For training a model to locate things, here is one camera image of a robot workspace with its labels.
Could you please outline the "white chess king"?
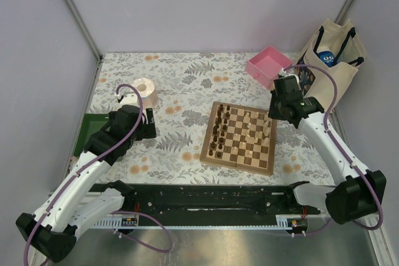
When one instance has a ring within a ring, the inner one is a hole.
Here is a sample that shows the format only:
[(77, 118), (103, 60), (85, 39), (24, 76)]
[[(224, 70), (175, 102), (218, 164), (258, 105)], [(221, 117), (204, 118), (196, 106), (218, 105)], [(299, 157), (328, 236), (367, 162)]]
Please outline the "white chess king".
[(267, 136), (271, 131), (271, 122), (269, 120), (265, 120), (263, 124), (262, 132)]

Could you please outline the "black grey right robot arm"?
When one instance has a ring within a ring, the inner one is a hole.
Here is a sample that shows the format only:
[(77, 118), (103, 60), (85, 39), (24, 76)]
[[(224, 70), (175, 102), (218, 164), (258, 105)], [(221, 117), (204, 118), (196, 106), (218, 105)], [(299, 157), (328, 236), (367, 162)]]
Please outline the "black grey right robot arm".
[(299, 183), (284, 197), (285, 209), (293, 214), (305, 206), (328, 212), (338, 224), (378, 213), (383, 221), (382, 199), (387, 183), (381, 171), (371, 171), (343, 142), (328, 114), (314, 97), (304, 98), (295, 75), (278, 77), (271, 92), (269, 117), (288, 121), (310, 141), (328, 167), (334, 186)]

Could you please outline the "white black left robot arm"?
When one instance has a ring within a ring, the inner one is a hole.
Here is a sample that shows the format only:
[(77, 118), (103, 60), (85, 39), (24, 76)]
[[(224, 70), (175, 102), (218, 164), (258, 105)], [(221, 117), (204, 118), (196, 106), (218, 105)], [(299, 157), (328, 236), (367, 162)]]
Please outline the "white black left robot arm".
[(17, 218), (16, 226), (27, 246), (53, 263), (60, 262), (77, 239), (105, 216), (134, 210), (135, 190), (120, 180), (108, 183), (90, 204), (79, 204), (134, 142), (155, 137), (151, 108), (124, 105), (110, 112), (108, 122), (89, 137), (76, 165), (53, 195), (32, 214), (22, 213)]

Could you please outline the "wooden chess board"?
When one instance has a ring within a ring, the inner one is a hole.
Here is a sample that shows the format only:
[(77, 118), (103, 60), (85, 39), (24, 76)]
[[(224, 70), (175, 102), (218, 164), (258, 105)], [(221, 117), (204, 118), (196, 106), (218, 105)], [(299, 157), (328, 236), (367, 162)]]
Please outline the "wooden chess board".
[[(262, 132), (271, 122), (269, 135)], [(265, 176), (274, 172), (277, 121), (267, 110), (214, 102), (200, 161)]]

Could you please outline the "peach toilet paper roll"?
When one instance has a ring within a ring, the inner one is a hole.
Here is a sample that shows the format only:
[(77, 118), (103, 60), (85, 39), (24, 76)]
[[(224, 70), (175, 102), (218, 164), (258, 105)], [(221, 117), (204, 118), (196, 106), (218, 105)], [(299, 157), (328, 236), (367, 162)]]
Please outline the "peach toilet paper roll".
[(133, 81), (132, 86), (139, 92), (145, 108), (155, 108), (158, 94), (155, 84), (149, 78), (138, 78)]

